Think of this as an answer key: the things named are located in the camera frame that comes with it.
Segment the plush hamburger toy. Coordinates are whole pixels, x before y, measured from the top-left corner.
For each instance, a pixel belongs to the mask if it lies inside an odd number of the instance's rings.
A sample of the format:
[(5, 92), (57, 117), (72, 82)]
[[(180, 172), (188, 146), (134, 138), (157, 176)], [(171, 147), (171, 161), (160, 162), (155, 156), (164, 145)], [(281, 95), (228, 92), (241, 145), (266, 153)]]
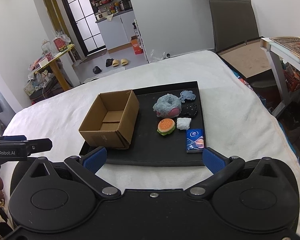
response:
[(175, 122), (173, 119), (165, 118), (162, 119), (157, 126), (157, 132), (162, 135), (168, 135), (175, 130)]

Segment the black dotted plush toy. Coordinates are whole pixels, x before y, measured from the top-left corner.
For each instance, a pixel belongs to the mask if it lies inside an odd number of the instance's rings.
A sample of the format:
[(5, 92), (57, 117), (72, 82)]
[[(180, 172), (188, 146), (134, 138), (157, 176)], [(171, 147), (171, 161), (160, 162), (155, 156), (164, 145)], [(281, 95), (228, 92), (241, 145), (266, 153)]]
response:
[(181, 118), (195, 118), (198, 113), (198, 107), (196, 103), (189, 103), (182, 105), (181, 113), (179, 117)]

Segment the white soft ball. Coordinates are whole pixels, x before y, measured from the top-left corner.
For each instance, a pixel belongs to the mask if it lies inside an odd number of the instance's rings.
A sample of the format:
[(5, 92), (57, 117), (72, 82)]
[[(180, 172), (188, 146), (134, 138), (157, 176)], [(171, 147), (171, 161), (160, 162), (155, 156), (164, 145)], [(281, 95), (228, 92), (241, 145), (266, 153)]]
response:
[(191, 118), (178, 118), (177, 119), (177, 129), (188, 130), (191, 124)]

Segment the beige slipper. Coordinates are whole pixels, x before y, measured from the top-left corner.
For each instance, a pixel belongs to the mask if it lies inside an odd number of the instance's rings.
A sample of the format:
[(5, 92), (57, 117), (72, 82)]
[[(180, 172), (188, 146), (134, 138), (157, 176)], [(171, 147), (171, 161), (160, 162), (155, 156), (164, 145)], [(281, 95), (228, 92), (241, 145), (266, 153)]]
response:
[(112, 62), (113, 67), (117, 67), (119, 64), (120, 64), (119, 60), (113, 60), (113, 62)]
[(126, 66), (127, 64), (129, 64), (129, 61), (127, 59), (122, 59), (121, 60), (121, 65), (122, 66)]

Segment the white kitchen cabinet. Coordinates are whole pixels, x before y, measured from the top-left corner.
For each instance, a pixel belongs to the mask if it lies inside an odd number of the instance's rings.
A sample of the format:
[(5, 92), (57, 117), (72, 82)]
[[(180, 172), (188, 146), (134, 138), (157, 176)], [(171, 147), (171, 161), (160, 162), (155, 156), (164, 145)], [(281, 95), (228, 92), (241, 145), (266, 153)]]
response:
[(131, 38), (135, 36), (134, 10), (130, 9), (117, 13), (112, 20), (97, 21), (104, 44), (108, 50), (130, 44)]

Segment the grey upright panel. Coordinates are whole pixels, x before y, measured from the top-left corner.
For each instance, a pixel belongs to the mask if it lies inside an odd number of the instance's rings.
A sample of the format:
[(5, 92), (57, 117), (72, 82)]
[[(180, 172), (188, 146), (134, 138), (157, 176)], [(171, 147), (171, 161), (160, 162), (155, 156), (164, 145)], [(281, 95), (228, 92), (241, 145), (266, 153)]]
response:
[(259, 37), (253, 7), (249, 1), (211, 0), (210, 10), (215, 51)]

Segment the orange cardboard box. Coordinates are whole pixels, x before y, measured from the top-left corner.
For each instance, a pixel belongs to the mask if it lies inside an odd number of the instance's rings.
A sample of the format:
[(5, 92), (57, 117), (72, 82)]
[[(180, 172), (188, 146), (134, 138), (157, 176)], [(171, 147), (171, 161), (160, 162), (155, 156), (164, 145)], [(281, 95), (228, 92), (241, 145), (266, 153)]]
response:
[(130, 43), (133, 47), (135, 55), (143, 54), (143, 48), (141, 46), (141, 42), (136, 35), (131, 37)]

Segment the black framed glass door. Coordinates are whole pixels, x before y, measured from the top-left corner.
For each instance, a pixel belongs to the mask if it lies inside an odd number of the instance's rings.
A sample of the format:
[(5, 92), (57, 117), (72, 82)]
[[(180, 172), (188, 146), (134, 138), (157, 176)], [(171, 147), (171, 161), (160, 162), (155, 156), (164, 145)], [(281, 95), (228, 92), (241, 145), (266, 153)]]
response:
[(85, 56), (106, 47), (90, 0), (62, 0), (66, 14)]

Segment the grey pink plush paw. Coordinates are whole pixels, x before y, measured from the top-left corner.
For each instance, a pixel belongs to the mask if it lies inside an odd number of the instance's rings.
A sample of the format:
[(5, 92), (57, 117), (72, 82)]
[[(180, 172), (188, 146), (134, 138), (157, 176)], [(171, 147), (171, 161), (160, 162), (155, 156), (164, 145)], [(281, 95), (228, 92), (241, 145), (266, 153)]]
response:
[(175, 118), (181, 113), (181, 101), (173, 94), (166, 94), (158, 98), (153, 105), (153, 111), (160, 118)]

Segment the glass jar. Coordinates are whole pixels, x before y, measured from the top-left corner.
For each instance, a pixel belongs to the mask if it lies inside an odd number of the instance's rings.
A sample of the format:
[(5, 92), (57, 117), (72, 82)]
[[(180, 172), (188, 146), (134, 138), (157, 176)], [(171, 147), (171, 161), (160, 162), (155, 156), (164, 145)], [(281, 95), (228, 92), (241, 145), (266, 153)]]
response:
[(41, 48), (47, 60), (51, 61), (53, 59), (53, 50), (51, 47), (51, 42), (48, 40), (43, 40)]

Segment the blue Vinda tissue pack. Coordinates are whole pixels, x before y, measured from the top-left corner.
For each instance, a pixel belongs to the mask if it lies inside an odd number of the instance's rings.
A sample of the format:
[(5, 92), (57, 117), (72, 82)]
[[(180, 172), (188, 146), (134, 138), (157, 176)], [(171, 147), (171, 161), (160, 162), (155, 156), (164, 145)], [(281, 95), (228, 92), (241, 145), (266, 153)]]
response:
[(202, 153), (205, 147), (203, 129), (188, 129), (186, 131), (186, 152)]

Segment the blue denim plush toy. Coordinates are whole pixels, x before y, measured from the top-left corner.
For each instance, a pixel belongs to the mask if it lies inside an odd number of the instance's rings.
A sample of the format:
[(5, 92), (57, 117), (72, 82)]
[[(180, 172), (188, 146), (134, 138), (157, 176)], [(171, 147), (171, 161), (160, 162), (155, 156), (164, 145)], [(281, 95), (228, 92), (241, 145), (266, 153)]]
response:
[(183, 90), (180, 93), (179, 100), (181, 103), (185, 103), (186, 101), (194, 101), (196, 99), (196, 95), (191, 90)]

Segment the brown cardboard box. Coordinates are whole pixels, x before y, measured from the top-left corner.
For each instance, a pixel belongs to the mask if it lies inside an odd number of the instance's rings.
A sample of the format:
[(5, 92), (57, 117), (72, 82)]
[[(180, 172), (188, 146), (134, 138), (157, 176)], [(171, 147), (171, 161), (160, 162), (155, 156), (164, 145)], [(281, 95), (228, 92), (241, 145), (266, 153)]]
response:
[(79, 127), (79, 133), (90, 146), (127, 149), (139, 107), (132, 90), (100, 93)]

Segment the red box on table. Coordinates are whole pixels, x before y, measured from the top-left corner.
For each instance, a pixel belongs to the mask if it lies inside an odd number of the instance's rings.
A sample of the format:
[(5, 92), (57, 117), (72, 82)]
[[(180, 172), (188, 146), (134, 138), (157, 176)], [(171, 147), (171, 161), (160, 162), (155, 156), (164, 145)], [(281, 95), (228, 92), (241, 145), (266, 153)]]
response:
[(55, 37), (53, 39), (53, 42), (55, 44), (55, 47), (57, 48), (57, 50), (59, 52), (63, 52), (65, 50), (67, 50), (67, 45), (66, 43), (60, 38), (60, 37)]

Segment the black tray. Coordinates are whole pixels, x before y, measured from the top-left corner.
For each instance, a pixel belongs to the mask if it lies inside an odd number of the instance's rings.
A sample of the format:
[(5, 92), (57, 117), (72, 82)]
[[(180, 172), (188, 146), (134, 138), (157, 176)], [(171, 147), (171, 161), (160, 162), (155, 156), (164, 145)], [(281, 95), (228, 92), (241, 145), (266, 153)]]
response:
[(205, 127), (198, 83), (100, 93), (79, 133), (80, 154), (105, 147), (109, 164), (202, 166)]

